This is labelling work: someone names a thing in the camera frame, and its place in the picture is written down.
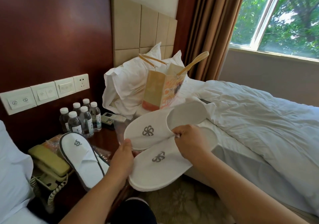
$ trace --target window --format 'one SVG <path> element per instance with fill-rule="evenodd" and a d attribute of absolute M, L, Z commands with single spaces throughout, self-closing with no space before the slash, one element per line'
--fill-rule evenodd
<path fill-rule="evenodd" d="M 244 0 L 231 47 L 319 60 L 319 0 Z"/>

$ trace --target curtain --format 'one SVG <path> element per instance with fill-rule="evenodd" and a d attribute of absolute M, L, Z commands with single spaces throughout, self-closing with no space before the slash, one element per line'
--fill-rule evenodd
<path fill-rule="evenodd" d="M 209 56 L 193 66 L 189 77 L 217 80 L 243 0 L 197 0 L 186 50 L 185 65 L 200 53 Z"/>

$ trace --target bottle cap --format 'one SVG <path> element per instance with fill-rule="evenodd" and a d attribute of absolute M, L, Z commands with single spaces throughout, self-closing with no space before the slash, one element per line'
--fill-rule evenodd
<path fill-rule="evenodd" d="M 66 113 L 68 113 L 68 112 L 69 112 L 69 109 L 66 108 L 66 107 L 63 107 L 63 108 L 60 109 L 60 113 L 61 113 L 61 114 L 66 114 Z"/>
<path fill-rule="evenodd" d="M 74 108 L 80 108 L 80 107 L 81 107 L 81 105 L 80 105 L 80 103 L 75 102 L 75 103 L 73 103 L 73 107 L 74 107 Z"/>
<path fill-rule="evenodd" d="M 83 99 L 83 104 L 89 104 L 90 100 L 89 99 Z"/>
<path fill-rule="evenodd" d="M 77 117 L 77 116 L 78 116 L 78 114 L 77 114 L 76 111 L 71 111 L 71 112 L 69 112 L 69 117 L 70 117 L 70 118 L 74 118 L 74 117 Z"/>
<path fill-rule="evenodd" d="M 87 106 L 82 106 L 80 109 L 81 109 L 81 112 L 87 112 Z"/>
<path fill-rule="evenodd" d="M 96 103 L 95 101 L 91 102 L 91 107 L 97 107 L 98 103 Z"/>

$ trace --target plastic bottle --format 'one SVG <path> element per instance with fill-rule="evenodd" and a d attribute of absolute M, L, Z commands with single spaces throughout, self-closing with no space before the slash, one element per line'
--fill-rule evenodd
<path fill-rule="evenodd" d="M 80 121 L 82 124 L 83 136 L 86 138 L 93 136 L 94 130 L 92 117 L 87 109 L 87 106 L 81 107 Z"/>
<path fill-rule="evenodd" d="M 69 124 L 70 131 L 77 132 L 83 135 L 81 121 L 76 111 L 71 111 L 69 113 L 69 117 L 70 118 L 69 118 L 68 124 Z"/>
<path fill-rule="evenodd" d="M 80 116 L 80 113 L 81 113 L 80 107 L 81 107 L 80 103 L 78 102 L 73 103 L 73 111 L 75 111 L 78 116 Z"/>
<path fill-rule="evenodd" d="M 90 109 L 90 100 L 89 99 L 83 99 L 83 106 L 86 106 L 88 109 Z"/>
<path fill-rule="evenodd" d="M 62 126 L 62 130 L 64 133 L 67 133 L 69 132 L 69 124 L 68 124 L 68 121 L 69 121 L 69 109 L 66 108 L 66 107 L 63 107 L 60 109 L 60 113 L 61 113 L 61 116 L 60 116 L 60 123 L 61 123 L 61 126 Z"/>
<path fill-rule="evenodd" d="M 98 104 L 95 101 L 91 102 L 90 113 L 92 116 L 94 131 L 95 132 L 100 131 L 102 128 L 101 111 L 98 108 Z"/>

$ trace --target floor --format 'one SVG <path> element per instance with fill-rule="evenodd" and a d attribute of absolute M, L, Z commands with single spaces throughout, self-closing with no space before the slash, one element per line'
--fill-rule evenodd
<path fill-rule="evenodd" d="M 234 224 L 235 221 L 210 187 L 185 175 L 169 186 L 141 192 L 163 224 Z"/>

